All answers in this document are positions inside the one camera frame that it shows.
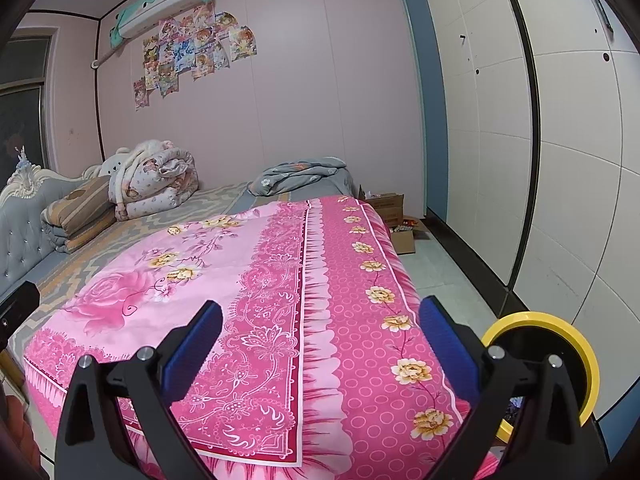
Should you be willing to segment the pink floral bed sheet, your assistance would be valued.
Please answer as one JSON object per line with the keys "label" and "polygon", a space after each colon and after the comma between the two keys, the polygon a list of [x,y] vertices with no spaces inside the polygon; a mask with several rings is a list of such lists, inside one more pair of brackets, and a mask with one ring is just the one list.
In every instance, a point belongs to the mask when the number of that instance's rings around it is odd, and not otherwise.
{"label": "pink floral bed sheet", "polygon": [[47,425],[81,356],[128,358],[206,300],[224,328],[172,414],[218,478],[421,479],[469,413],[380,217],[328,196],[174,223],[79,281],[24,352]]}

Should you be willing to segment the grey tufted headboard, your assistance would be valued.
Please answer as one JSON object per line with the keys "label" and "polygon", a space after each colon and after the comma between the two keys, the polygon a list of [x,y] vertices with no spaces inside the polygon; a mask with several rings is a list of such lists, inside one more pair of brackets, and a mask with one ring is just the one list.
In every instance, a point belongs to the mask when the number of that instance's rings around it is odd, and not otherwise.
{"label": "grey tufted headboard", "polygon": [[1,300],[24,281],[39,283],[66,259],[54,250],[40,214],[86,181],[38,165],[15,169],[6,181],[1,191]]}

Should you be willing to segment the wall air conditioner with cover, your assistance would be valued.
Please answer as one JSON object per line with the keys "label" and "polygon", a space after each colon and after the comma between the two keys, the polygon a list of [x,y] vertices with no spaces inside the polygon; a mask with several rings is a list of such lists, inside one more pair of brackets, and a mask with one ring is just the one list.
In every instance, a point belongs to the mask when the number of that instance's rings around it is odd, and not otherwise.
{"label": "wall air conditioner with cover", "polygon": [[125,40],[136,38],[159,21],[194,8],[210,0],[138,0],[116,16],[110,30],[110,46],[118,48]]}

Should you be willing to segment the folded white floral quilt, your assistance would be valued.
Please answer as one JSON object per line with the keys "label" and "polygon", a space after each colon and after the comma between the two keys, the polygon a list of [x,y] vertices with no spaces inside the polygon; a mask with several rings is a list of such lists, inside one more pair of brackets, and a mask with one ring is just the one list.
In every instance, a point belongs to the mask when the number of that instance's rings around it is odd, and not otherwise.
{"label": "folded white floral quilt", "polygon": [[110,178],[108,199],[120,222],[177,208],[200,187],[193,155],[171,141],[119,148],[93,175]]}

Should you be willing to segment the yellow rimmed black trash bin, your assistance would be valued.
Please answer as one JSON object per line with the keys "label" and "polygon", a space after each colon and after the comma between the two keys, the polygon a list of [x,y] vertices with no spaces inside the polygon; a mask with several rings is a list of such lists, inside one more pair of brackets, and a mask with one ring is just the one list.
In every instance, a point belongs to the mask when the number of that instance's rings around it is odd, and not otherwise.
{"label": "yellow rimmed black trash bin", "polygon": [[480,340],[485,347],[498,346],[525,362],[559,358],[570,378],[579,423],[585,425],[597,404],[600,367],[596,352],[575,326],[546,312],[516,312],[499,318]]}

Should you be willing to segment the open cardboard box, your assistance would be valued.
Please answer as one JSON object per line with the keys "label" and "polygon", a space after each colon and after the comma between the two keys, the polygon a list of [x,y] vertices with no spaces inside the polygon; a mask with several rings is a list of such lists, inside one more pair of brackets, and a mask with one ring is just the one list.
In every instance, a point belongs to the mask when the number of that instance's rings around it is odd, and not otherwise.
{"label": "open cardboard box", "polygon": [[359,188],[358,198],[368,203],[381,217],[398,255],[416,252],[416,240],[427,240],[424,223],[404,213],[404,198],[398,193],[373,194]]}

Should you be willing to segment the white wardrobe sliding doors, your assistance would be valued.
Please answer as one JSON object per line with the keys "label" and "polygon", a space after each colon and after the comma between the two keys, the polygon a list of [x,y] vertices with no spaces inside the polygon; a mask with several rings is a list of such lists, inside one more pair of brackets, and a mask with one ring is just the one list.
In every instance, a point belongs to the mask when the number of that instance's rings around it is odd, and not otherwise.
{"label": "white wardrobe sliding doors", "polygon": [[639,381],[639,53],[604,0],[405,0],[427,212],[494,315],[562,318]]}

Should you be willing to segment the dark window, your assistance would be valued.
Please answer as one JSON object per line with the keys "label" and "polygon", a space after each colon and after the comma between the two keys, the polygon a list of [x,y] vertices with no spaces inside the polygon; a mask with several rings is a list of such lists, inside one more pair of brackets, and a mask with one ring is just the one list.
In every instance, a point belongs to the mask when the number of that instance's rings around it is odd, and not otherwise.
{"label": "dark window", "polygon": [[0,178],[4,188],[18,163],[18,154],[36,165],[49,166],[44,132],[44,86],[50,36],[10,39],[0,58]]}

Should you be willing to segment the folded brown striped blanket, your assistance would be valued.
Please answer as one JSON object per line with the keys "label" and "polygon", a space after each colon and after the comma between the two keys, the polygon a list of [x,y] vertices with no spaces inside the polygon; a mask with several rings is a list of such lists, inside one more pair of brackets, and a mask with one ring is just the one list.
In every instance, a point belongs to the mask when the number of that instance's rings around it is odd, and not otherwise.
{"label": "folded brown striped blanket", "polygon": [[90,179],[41,211],[43,232],[56,252],[76,252],[115,223],[109,187],[109,176]]}

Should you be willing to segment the grey floral pillow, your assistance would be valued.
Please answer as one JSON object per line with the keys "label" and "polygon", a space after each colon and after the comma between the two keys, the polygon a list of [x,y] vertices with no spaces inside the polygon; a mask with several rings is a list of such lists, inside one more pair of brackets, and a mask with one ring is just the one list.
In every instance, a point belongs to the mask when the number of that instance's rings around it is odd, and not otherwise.
{"label": "grey floral pillow", "polygon": [[354,180],[346,162],[334,156],[281,162],[265,169],[247,185],[247,191],[254,196],[267,197],[317,183],[331,185],[340,195],[355,195]]}

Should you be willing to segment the cartoon posters on wall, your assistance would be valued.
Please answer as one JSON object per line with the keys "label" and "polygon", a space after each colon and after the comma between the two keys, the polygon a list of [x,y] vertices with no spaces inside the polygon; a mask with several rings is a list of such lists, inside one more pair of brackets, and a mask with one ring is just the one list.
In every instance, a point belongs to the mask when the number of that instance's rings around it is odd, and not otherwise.
{"label": "cartoon posters on wall", "polygon": [[148,107],[154,92],[160,96],[178,92],[183,74],[199,80],[257,53],[250,27],[229,12],[217,12],[213,3],[161,20],[157,33],[142,40],[143,74],[132,84],[134,107]]}

